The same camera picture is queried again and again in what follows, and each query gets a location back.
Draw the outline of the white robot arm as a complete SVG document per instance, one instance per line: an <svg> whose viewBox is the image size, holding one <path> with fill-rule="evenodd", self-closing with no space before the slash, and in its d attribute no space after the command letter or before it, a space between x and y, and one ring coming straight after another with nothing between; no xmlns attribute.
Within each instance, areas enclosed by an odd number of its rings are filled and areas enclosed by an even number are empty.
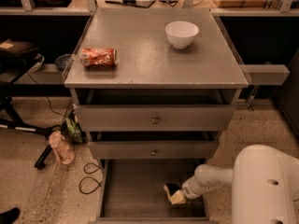
<svg viewBox="0 0 299 224"><path fill-rule="evenodd" d="M201 164L182 186L164 190L181 204L224 185L232 188L232 224L296 224L299 160L273 147L245 147L229 169Z"/></svg>

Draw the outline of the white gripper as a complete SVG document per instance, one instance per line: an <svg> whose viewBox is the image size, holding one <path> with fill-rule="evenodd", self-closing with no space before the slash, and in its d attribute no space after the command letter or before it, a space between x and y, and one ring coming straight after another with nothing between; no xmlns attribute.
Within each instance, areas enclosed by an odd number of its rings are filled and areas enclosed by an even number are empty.
<svg viewBox="0 0 299 224"><path fill-rule="evenodd" d="M171 197L171 204L183 204L187 199L193 200L199 198L204 193L208 192L208 186L203 186L197 182L194 176L186 180L182 185L182 190L176 191Z"/></svg>

